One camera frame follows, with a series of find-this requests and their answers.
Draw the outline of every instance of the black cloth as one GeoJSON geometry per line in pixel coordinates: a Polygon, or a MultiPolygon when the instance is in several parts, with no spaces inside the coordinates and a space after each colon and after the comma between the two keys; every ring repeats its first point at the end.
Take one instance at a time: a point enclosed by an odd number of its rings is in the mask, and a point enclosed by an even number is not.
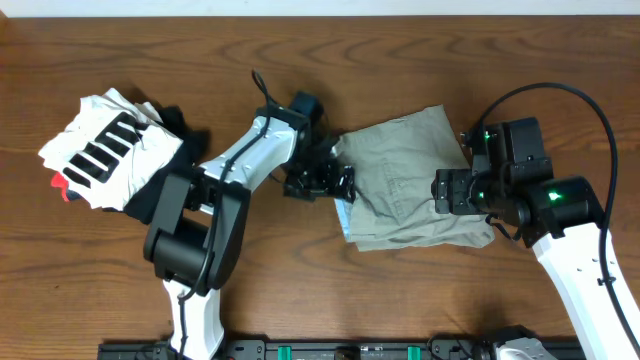
{"type": "Polygon", "coordinates": [[[200,160],[207,150],[209,139],[207,132],[193,131],[187,127],[179,107],[170,106],[157,111],[162,118],[162,125],[172,134],[182,139],[183,143],[171,161],[159,169],[147,184],[135,193],[127,205],[124,206],[123,212],[125,214],[140,220],[143,224],[149,224],[153,219],[167,175],[172,172],[191,172],[194,164],[200,160]]]}

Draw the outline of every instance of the wood grain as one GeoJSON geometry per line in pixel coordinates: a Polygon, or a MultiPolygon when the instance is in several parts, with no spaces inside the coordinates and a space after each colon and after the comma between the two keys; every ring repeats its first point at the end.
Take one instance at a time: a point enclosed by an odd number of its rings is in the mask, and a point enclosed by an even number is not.
{"type": "Polygon", "coordinates": [[[0,10],[0,36],[4,33],[4,27],[7,25],[7,16],[0,10]]]}
{"type": "MultiPolygon", "coordinates": [[[[640,19],[634,17],[146,18],[11,20],[0,42],[0,358],[90,359],[107,340],[172,330],[169,302],[142,258],[145,226],[63,203],[37,150],[78,99],[138,87],[212,131],[210,155],[244,134],[262,105],[306,90],[334,129],[355,130],[444,104],[454,131],[527,83],[593,96],[620,148],[612,231],[640,295],[640,19]]],[[[535,91],[492,119],[535,115],[556,175],[582,174],[604,201],[609,153],[588,107],[535,91]]],[[[330,200],[255,193],[236,271],[223,291],[235,333],[290,338],[425,338],[523,324],[573,335],[533,254],[499,238],[484,249],[358,253],[330,200]]]]}

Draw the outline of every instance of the folded khaki cloth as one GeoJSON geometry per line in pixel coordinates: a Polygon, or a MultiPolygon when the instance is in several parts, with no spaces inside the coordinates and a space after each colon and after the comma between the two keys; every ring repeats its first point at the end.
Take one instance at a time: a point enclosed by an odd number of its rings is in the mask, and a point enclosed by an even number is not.
{"type": "Polygon", "coordinates": [[[469,168],[442,105],[345,134],[334,150],[355,169],[356,200],[336,200],[336,208],[345,238],[360,251],[483,247],[495,238],[484,216],[435,211],[436,170],[469,168]]]}

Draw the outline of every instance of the red tag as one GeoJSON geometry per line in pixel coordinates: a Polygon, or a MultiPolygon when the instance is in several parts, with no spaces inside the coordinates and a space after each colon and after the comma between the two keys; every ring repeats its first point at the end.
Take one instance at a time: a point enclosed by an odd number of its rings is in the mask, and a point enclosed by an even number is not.
{"type": "Polygon", "coordinates": [[[67,189],[69,188],[69,182],[60,173],[56,173],[51,179],[51,187],[60,188],[60,195],[65,202],[69,202],[67,197],[67,189]]]}

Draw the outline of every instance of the white t-shirt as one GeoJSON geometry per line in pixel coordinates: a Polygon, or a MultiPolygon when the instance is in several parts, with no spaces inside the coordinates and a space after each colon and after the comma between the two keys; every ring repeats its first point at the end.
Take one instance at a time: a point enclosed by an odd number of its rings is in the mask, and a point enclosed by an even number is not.
{"type": "Polygon", "coordinates": [[[182,145],[158,123],[151,104],[131,104],[110,89],[80,99],[80,113],[38,155],[92,209],[122,210],[182,145]]]}

